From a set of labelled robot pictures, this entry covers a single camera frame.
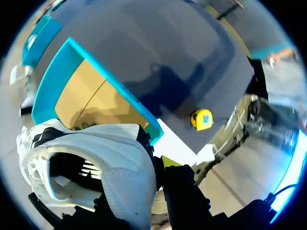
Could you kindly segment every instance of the concrete floor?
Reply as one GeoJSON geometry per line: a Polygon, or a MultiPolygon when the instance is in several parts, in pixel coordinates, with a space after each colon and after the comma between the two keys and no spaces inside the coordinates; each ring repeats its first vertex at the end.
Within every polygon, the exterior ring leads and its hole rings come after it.
{"type": "MultiPolygon", "coordinates": [[[[37,12],[20,32],[10,53],[3,63],[0,78],[0,163],[2,176],[16,204],[25,210],[39,228],[51,226],[40,216],[29,202],[30,186],[23,179],[16,151],[16,136],[23,125],[32,126],[30,117],[19,118],[19,105],[24,98],[23,82],[9,86],[12,67],[21,61],[23,44],[32,30],[34,21],[41,14],[37,12]]],[[[204,195],[211,200],[213,215],[225,212],[230,216],[254,199],[264,199],[273,192],[282,179],[291,156],[254,137],[223,160],[208,173],[200,184],[204,195]]],[[[52,208],[60,215],[72,213],[72,208],[52,208]]]]}

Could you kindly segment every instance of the yellow tape measure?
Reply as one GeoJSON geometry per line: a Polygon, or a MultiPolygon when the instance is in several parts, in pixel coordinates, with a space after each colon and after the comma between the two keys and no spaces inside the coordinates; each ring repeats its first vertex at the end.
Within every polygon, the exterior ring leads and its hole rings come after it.
{"type": "Polygon", "coordinates": [[[213,116],[209,109],[198,109],[191,115],[191,124],[197,131],[206,130],[213,125],[213,116]]]}

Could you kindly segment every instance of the table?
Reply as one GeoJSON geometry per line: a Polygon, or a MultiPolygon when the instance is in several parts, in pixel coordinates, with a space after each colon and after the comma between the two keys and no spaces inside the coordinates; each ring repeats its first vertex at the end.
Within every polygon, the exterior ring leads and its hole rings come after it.
{"type": "Polygon", "coordinates": [[[52,17],[63,28],[34,70],[37,84],[72,37],[195,154],[227,121],[253,75],[240,45],[193,2],[67,1],[52,17]],[[191,127],[198,108],[213,113],[212,128],[191,127]]]}

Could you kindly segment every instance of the teal trim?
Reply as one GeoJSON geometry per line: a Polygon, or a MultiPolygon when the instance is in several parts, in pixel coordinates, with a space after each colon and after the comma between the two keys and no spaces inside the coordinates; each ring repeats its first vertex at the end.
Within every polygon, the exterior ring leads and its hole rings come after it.
{"type": "Polygon", "coordinates": [[[53,57],[38,87],[33,105],[32,118],[36,125],[58,118],[54,108],[62,90],[83,59],[68,41],[53,57]]]}
{"type": "Polygon", "coordinates": [[[38,22],[24,44],[22,64],[35,68],[45,49],[61,29],[62,26],[53,20],[51,16],[45,15],[38,22]],[[36,35],[36,39],[31,45],[30,49],[28,49],[28,39],[32,35],[36,35]]]}
{"type": "Polygon", "coordinates": [[[276,53],[286,47],[294,48],[294,45],[290,42],[277,44],[264,49],[252,51],[250,54],[253,59],[265,59],[270,53],[276,53]]]}
{"type": "Polygon", "coordinates": [[[153,145],[163,135],[163,130],[156,118],[110,71],[106,70],[100,62],[72,38],[68,38],[56,53],[43,76],[32,109],[34,123],[40,124],[49,119],[58,118],[54,111],[56,103],[70,77],[84,59],[88,60],[121,96],[148,120],[150,125],[146,132],[151,135],[151,144],[153,145]]]}

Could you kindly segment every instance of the shoe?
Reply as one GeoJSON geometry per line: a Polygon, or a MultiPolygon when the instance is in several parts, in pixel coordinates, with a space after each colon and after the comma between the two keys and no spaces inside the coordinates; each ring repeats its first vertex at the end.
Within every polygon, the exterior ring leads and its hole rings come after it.
{"type": "Polygon", "coordinates": [[[104,191],[116,218],[147,229],[156,180],[152,152],[143,147],[145,140],[149,143],[144,133],[137,124],[73,131],[51,119],[23,127],[17,137],[20,168],[47,206],[94,211],[94,200],[104,191]]]}

